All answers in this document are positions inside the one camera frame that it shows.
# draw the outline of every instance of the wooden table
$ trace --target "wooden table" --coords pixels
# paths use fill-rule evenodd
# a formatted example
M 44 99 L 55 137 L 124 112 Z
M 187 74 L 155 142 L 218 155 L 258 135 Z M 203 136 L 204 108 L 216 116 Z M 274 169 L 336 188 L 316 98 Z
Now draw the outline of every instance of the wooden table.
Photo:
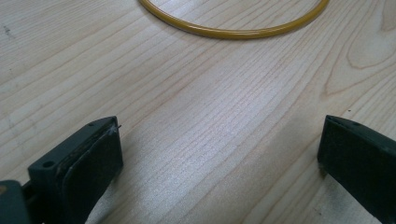
M 261 28 L 316 0 L 155 0 Z M 318 171 L 325 115 L 396 138 L 396 1 L 331 0 L 267 39 L 190 35 L 137 0 L 0 2 L 0 178 L 116 115 L 124 169 L 89 223 L 378 223 Z

